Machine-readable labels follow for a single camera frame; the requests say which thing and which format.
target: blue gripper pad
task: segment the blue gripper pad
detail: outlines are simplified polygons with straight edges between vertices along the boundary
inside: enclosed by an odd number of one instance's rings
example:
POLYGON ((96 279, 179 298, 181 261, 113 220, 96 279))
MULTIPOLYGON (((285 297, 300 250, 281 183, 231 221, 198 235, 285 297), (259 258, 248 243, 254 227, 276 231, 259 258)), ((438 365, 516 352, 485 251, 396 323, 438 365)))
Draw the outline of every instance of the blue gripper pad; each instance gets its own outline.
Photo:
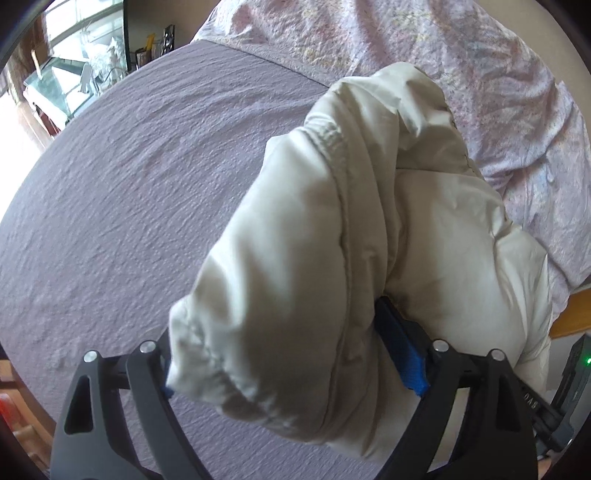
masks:
POLYGON ((398 317, 400 314, 386 300, 379 299, 375 303, 374 327, 394 361, 404 386, 422 397, 429 389, 425 354, 413 344, 398 317))
POLYGON ((162 392, 166 400, 170 400, 174 395, 174 390, 172 388, 167 387, 166 385, 160 387, 160 391, 162 392))

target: purple bedsheet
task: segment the purple bedsheet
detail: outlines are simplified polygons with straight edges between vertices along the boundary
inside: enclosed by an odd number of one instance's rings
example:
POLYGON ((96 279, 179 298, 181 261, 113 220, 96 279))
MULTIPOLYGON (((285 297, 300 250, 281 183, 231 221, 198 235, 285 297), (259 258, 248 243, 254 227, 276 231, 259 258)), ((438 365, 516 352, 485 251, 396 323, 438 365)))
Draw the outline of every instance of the purple bedsheet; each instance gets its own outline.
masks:
MULTIPOLYGON (((0 223, 0 340, 54 418, 85 351, 117 355, 160 335, 257 175, 267 139, 301 124, 324 91, 199 41, 132 74, 56 138, 0 223)), ((124 404, 150 466, 130 395, 124 404)), ((216 480, 376 473, 185 398, 173 408, 216 480)))

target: wall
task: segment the wall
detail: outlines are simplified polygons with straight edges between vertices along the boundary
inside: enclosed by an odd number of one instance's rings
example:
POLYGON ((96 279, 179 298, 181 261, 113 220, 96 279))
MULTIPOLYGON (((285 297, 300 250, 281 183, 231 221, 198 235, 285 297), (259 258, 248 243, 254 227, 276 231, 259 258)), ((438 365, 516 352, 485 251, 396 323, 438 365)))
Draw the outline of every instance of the wall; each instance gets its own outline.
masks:
POLYGON ((146 38, 174 24, 175 47, 191 41, 218 0, 128 0, 129 46, 132 51, 145 46, 146 38))

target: wooden shelf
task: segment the wooden shelf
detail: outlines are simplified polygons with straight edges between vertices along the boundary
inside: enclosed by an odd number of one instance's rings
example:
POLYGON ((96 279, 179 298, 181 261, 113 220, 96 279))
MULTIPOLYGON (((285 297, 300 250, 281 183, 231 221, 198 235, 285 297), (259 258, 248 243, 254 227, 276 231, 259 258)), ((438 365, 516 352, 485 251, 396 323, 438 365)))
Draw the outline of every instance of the wooden shelf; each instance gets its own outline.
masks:
POLYGON ((550 338, 566 337, 587 330, 591 330, 591 289, 571 295, 566 310, 550 329, 550 338))
POLYGON ((15 436, 41 469, 48 468, 56 422, 31 394, 8 360, 0 360, 0 393, 8 394, 21 419, 12 425, 15 436))

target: silver bolt head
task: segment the silver bolt head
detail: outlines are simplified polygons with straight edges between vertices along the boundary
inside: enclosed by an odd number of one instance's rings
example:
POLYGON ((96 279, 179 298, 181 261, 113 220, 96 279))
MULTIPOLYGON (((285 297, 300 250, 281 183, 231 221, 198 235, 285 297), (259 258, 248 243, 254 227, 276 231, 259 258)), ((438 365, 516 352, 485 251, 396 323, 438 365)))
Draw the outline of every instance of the silver bolt head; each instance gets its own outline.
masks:
POLYGON ((84 355, 84 361, 89 364, 91 362, 94 362, 96 360, 96 357, 98 356, 98 354, 94 351, 94 350, 90 350, 89 352, 86 352, 84 355))
POLYGON ((502 362, 505 359, 505 353, 502 350, 495 348, 494 350, 491 350, 491 357, 497 362, 502 362))
POLYGON ((447 343, 445 340, 435 340, 433 342, 433 348, 436 352, 444 353, 449 350, 449 343, 447 343))
POLYGON ((152 340, 148 340, 139 346, 139 351, 142 353, 150 353, 154 350, 156 350, 156 342, 153 342, 152 340))

